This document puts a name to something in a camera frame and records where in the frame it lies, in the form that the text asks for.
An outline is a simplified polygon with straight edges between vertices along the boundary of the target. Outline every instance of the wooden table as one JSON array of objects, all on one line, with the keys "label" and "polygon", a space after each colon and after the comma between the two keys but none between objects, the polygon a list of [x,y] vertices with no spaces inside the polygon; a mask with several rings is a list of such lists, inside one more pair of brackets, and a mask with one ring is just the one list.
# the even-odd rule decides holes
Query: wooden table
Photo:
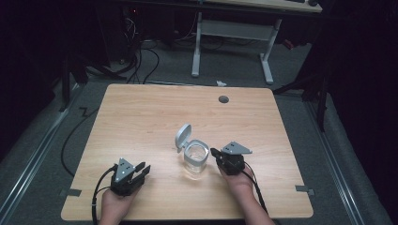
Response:
[{"label": "wooden table", "polygon": [[[229,102],[220,103],[219,96]],[[185,123],[192,125],[190,140],[218,149],[235,141],[253,151],[244,157],[272,218],[312,216],[307,193],[296,191],[304,184],[269,89],[111,84],[71,185],[82,192],[67,197],[62,218],[91,219],[95,185],[119,158],[151,165],[126,220],[242,218],[214,157],[200,177],[183,166],[175,135]],[[109,174],[101,186],[110,181]]]},{"label": "wooden table", "polygon": [[207,2],[240,5],[244,7],[257,7],[257,8],[274,8],[281,10],[292,10],[300,12],[322,12],[322,8],[318,5],[311,7],[308,0],[304,3],[286,1],[286,0],[207,0]]}]

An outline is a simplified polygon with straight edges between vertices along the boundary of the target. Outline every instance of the hand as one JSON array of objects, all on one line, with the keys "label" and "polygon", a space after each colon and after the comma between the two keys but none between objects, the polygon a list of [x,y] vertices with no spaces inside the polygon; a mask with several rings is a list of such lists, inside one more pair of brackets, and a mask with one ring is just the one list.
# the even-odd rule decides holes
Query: hand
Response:
[{"label": "hand", "polygon": [[102,194],[101,218],[99,225],[115,225],[126,216],[130,206],[140,188],[134,191],[130,196],[119,196],[110,189]]},{"label": "hand", "polygon": [[[220,167],[219,170],[235,198],[240,199],[253,194],[253,182],[243,172],[237,175],[227,175]],[[253,172],[248,167],[245,166],[243,171],[253,177]]]},{"label": "hand", "polygon": [[[243,172],[237,175],[227,175],[220,167],[220,173],[228,184],[231,193],[243,211],[247,225],[272,225],[274,224],[269,215],[260,206],[253,194],[253,181]],[[243,170],[250,177],[253,172],[245,166]]]}]

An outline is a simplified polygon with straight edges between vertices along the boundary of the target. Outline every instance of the jar lid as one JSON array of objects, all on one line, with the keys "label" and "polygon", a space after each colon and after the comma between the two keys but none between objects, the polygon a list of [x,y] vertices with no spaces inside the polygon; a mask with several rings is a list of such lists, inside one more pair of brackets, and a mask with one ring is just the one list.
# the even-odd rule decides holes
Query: jar lid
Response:
[{"label": "jar lid", "polygon": [[192,128],[190,124],[185,124],[176,134],[176,148],[177,152],[181,152],[183,147],[187,146],[189,137],[191,136]]}]

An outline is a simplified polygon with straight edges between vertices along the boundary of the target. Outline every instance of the hole in table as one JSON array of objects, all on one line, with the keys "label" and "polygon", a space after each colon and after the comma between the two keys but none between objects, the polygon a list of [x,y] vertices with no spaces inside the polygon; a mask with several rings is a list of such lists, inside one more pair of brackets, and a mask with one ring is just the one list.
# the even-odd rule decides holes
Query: hole in table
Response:
[{"label": "hole in table", "polygon": [[220,103],[228,103],[229,98],[227,96],[220,96],[219,97],[219,102]]}]

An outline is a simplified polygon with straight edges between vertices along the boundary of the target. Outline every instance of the gray plastic part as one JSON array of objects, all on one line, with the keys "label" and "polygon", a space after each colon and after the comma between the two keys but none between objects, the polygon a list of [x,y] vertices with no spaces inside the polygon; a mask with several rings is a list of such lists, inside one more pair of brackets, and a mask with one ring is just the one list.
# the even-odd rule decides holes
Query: gray plastic part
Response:
[{"label": "gray plastic part", "polygon": [[237,142],[230,142],[224,148],[222,148],[222,152],[227,153],[229,155],[240,155],[240,154],[251,154],[253,151],[249,148],[246,148],[240,145]]},{"label": "gray plastic part", "polygon": [[117,166],[115,182],[123,180],[126,176],[133,173],[134,171],[135,167],[121,157]]},{"label": "gray plastic part", "polygon": [[307,186],[296,186],[296,191],[307,192],[308,195],[315,195],[315,191]]},{"label": "gray plastic part", "polygon": [[190,124],[185,124],[176,134],[176,148],[177,152],[181,152],[182,148],[187,147],[188,139],[191,136],[192,127]]},{"label": "gray plastic part", "polygon": [[81,193],[82,193],[82,191],[81,191],[80,189],[72,189],[72,188],[71,188],[71,189],[68,191],[68,195],[69,195],[69,196],[76,196],[76,197],[79,197]]},{"label": "gray plastic part", "polygon": [[[207,146],[207,144],[205,144],[204,142],[201,142],[199,140],[191,140],[190,142],[188,142],[188,139],[191,136],[191,132],[192,132],[192,127],[190,124],[185,124],[178,131],[178,133],[176,134],[176,139],[175,139],[176,148],[177,148],[176,151],[178,153],[180,153],[182,148],[185,148],[184,160],[189,162],[193,166],[199,167],[199,166],[202,166],[207,160],[208,146]],[[188,156],[189,149],[193,146],[201,146],[206,151],[206,155],[202,160],[196,160],[196,159],[193,159],[190,156]]]}]

